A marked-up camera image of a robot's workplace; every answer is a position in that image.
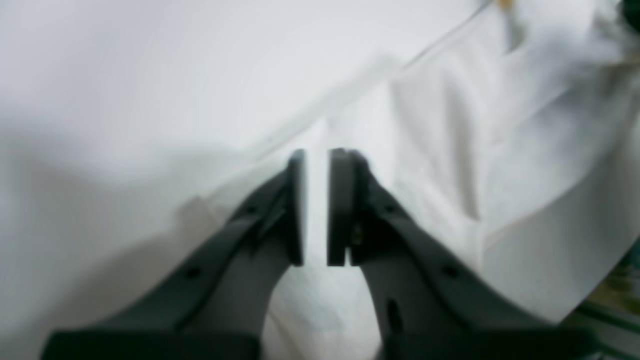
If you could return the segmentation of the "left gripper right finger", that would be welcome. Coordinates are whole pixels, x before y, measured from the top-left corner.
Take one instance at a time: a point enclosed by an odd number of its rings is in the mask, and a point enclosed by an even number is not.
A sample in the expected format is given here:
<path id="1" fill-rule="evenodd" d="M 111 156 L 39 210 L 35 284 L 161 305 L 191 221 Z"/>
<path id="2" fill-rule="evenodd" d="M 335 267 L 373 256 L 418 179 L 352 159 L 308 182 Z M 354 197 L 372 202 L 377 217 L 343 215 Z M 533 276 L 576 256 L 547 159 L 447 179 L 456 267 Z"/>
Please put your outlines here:
<path id="1" fill-rule="evenodd" d="M 597 340 L 500 295 L 377 181 L 365 157 L 329 153 L 327 264 L 358 267 L 383 360 L 596 360 Z"/>

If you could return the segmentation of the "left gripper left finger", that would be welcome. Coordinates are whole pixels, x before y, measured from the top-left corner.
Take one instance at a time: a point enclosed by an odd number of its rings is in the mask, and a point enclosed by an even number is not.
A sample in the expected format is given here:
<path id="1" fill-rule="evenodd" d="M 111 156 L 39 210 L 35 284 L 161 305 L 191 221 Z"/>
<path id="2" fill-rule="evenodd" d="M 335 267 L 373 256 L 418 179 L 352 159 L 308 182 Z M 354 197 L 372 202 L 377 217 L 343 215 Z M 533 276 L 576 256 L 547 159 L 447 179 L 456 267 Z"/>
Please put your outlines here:
<path id="1" fill-rule="evenodd" d="M 304 264 L 306 153 L 252 191 L 214 235 L 132 305 L 54 332 L 44 360 L 258 360 L 275 287 Z"/>

